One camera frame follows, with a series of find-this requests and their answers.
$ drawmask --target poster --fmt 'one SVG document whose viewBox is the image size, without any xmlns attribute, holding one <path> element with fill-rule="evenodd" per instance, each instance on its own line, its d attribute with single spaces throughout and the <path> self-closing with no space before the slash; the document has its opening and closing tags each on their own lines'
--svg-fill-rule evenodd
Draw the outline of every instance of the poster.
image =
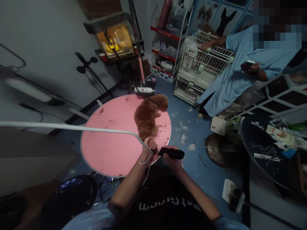
<svg viewBox="0 0 307 230">
<path fill-rule="evenodd" d="M 253 3 L 254 3 L 254 1 L 252 1 L 252 3 L 250 4 L 250 6 L 249 6 L 249 10 L 254 10 L 254 5 L 253 5 Z"/>
<path fill-rule="evenodd" d="M 242 15 L 242 10 L 222 5 L 214 19 L 212 29 L 220 36 L 231 33 Z"/>
<path fill-rule="evenodd" d="M 199 30 L 207 23 L 211 25 L 214 15 L 218 9 L 218 3 L 200 0 L 192 23 L 192 30 Z"/>
<path fill-rule="evenodd" d="M 252 25 L 253 25 L 253 15 L 250 13 L 246 13 L 242 17 L 241 21 L 239 22 L 238 26 L 236 27 L 233 33 L 235 34 L 241 32 Z"/>
<path fill-rule="evenodd" d="M 249 3 L 249 0 L 224 0 L 224 2 L 233 4 L 236 6 L 246 7 Z"/>
</svg>

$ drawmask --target scissors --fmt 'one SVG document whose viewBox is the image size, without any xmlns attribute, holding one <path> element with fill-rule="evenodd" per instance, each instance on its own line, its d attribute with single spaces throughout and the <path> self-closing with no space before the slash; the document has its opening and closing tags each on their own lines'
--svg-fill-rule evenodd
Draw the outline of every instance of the scissors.
<svg viewBox="0 0 307 230">
<path fill-rule="evenodd" d="M 254 145 L 253 143 L 250 144 L 252 149 L 255 149 L 256 147 L 263 147 L 262 145 Z"/>
</svg>

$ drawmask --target bracelet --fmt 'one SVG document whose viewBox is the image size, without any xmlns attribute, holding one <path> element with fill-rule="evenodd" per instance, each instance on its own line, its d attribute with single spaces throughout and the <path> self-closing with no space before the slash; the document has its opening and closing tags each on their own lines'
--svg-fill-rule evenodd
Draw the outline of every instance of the bracelet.
<svg viewBox="0 0 307 230">
<path fill-rule="evenodd" d="M 256 74 L 258 74 L 259 73 L 259 71 L 260 71 L 260 69 L 258 69 L 258 70 L 256 70 L 256 71 L 254 71 L 254 72 L 251 72 L 251 73 L 249 73 L 251 76 L 254 76 L 254 75 L 256 75 Z"/>
</svg>

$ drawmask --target floor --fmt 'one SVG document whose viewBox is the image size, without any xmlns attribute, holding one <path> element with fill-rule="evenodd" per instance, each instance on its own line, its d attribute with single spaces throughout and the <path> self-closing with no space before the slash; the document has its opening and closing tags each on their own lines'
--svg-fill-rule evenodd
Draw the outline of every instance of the floor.
<svg viewBox="0 0 307 230">
<path fill-rule="evenodd" d="M 169 83 L 162 78 L 157 78 L 156 93 L 165 94 L 169 98 L 168 113 L 171 118 L 172 132 L 169 145 L 176 145 L 185 152 L 183 166 L 189 176 L 212 199 L 224 217 L 242 222 L 242 213 L 236 214 L 229 210 L 228 204 L 222 198 L 224 180 L 230 179 L 238 186 L 242 186 L 242 176 L 232 168 L 221 168 L 215 165 L 205 152 L 204 139 L 212 134 L 210 131 L 211 117 L 197 118 L 196 108 L 173 96 L 176 81 Z M 127 92 L 116 90 L 115 96 L 125 95 Z M 86 122 L 79 118 L 74 125 Z M 62 142 L 70 144 L 80 151 L 81 132 L 64 130 L 57 135 Z M 92 170 L 79 158 L 60 177 L 65 181 L 71 177 L 89 174 Z"/>
</svg>

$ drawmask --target pet cage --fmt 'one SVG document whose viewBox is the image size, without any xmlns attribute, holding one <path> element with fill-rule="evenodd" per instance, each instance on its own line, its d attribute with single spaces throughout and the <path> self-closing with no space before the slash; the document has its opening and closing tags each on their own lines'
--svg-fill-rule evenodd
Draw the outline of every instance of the pet cage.
<svg viewBox="0 0 307 230">
<path fill-rule="evenodd" d="M 190 78 L 195 83 L 203 85 L 207 89 L 218 74 L 223 72 L 233 62 L 233 52 L 225 47 L 214 46 L 201 51 L 201 45 L 217 38 L 198 30 L 190 38 L 185 40 L 184 51 L 181 56 L 179 73 Z"/>
<path fill-rule="evenodd" d="M 178 75 L 174 95 L 187 103 L 197 106 L 197 99 L 202 95 L 205 90 L 198 87 L 194 82 L 187 81 Z"/>
</svg>

